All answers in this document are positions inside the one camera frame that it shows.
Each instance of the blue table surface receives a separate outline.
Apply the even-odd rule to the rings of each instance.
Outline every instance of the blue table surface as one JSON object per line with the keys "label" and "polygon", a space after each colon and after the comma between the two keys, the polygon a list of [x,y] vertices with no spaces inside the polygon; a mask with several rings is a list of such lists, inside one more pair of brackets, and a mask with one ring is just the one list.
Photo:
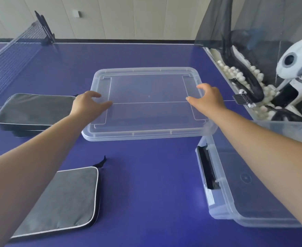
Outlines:
{"label": "blue table surface", "polygon": [[[0,95],[76,95],[103,68],[195,68],[221,91],[228,108],[250,119],[204,49],[193,45],[71,44],[44,47]],[[22,144],[0,130],[0,154]],[[208,212],[195,148],[200,137],[89,142],[79,137],[61,170],[91,166],[104,155],[103,195],[90,228],[8,246],[302,246],[302,229],[245,228]]]}

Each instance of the plastic box lid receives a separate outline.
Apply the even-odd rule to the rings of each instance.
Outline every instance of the plastic box lid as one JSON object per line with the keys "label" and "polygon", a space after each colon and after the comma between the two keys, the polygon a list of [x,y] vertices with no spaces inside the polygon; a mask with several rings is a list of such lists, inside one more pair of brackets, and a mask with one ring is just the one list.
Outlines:
{"label": "plastic box lid", "polygon": [[[254,122],[302,142],[302,122]],[[219,189],[207,188],[203,165],[198,158],[209,213],[213,218],[233,219],[246,227],[302,227],[256,177],[221,130],[213,136],[202,137],[198,145],[207,145],[215,182],[219,184]]]}
{"label": "plastic box lid", "polygon": [[113,105],[82,131],[89,141],[190,137],[207,134],[212,123],[187,96],[200,98],[198,72],[190,67],[102,69],[92,91]]}

